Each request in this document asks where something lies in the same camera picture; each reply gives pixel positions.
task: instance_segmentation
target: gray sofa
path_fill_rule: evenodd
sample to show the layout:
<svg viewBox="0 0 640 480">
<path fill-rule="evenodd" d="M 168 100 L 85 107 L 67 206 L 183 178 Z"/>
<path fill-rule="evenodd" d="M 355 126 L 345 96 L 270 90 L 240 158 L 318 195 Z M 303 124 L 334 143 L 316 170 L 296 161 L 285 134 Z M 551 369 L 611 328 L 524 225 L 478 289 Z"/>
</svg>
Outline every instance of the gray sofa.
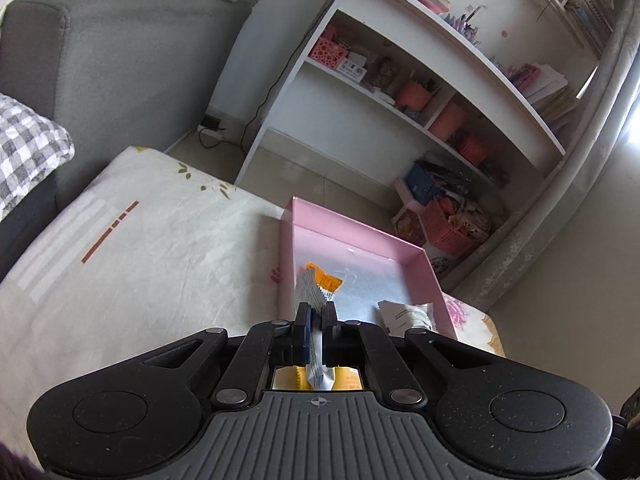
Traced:
<svg viewBox="0 0 640 480">
<path fill-rule="evenodd" d="M 49 179 L 54 191 L 32 193 L 35 204 L 30 194 L 0 223 L 0 280 L 52 211 L 73 201 L 127 146 L 165 150 L 197 126 L 250 12 L 223 0 L 9 5 L 0 92 L 64 126 L 76 156 Z M 38 211 L 50 218 L 36 219 Z"/>
</svg>

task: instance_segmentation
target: checkered pillow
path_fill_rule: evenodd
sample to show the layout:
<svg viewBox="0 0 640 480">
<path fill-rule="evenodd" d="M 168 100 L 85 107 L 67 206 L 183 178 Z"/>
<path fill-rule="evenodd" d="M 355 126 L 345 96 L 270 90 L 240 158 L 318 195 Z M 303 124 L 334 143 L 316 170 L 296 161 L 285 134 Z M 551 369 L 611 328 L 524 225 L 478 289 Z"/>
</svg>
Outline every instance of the checkered pillow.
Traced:
<svg viewBox="0 0 640 480">
<path fill-rule="evenodd" d="M 0 220 L 74 153 L 64 128 L 0 94 Z"/>
</svg>

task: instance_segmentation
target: floor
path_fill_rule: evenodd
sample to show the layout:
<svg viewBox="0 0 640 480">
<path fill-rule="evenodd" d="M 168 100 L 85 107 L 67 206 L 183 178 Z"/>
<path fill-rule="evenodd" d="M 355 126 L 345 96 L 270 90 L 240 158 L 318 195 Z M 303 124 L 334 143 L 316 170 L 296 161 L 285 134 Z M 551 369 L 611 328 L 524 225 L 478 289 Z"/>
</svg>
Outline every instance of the floor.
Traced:
<svg viewBox="0 0 640 480">
<path fill-rule="evenodd" d="M 202 136 L 206 145 L 216 141 Z M 242 151 L 227 143 L 207 150 L 197 134 L 189 134 L 169 152 L 173 158 L 226 182 L 236 179 L 242 166 Z M 293 196 L 324 206 L 386 232 L 392 232 L 391 219 L 396 212 L 355 194 L 331 180 L 302 168 L 273 152 L 258 148 L 241 188 L 271 203 L 286 207 Z"/>
</svg>

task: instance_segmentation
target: pink box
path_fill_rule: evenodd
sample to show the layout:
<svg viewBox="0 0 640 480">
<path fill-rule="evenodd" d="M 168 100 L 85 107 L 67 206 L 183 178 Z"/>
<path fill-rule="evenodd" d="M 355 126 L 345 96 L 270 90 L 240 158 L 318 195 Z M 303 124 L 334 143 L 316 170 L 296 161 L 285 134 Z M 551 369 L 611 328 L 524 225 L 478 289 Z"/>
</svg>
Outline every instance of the pink box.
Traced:
<svg viewBox="0 0 640 480">
<path fill-rule="evenodd" d="M 278 316 L 294 319 L 296 279 L 308 262 L 343 280 L 338 319 L 380 324 L 379 301 L 433 303 L 437 330 L 456 339 L 427 254 L 395 236 L 293 198 L 280 221 Z"/>
</svg>

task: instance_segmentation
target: metal screw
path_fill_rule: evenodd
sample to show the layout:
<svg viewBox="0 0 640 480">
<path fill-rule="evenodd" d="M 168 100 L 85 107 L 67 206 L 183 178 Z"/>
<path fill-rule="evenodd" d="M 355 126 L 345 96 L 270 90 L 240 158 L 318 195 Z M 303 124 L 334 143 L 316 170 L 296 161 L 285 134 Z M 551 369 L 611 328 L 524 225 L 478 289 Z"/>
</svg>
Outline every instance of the metal screw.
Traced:
<svg viewBox="0 0 640 480">
<path fill-rule="evenodd" d="M 223 404 L 240 404 L 246 400 L 246 392 L 238 388 L 226 388 L 216 394 L 216 399 Z"/>
<path fill-rule="evenodd" d="M 411 388 L 400 388 L 391 392 L 391 399 L 398 404 L 417 404 L 422 400 L 422 394 Z"/>
</svg>

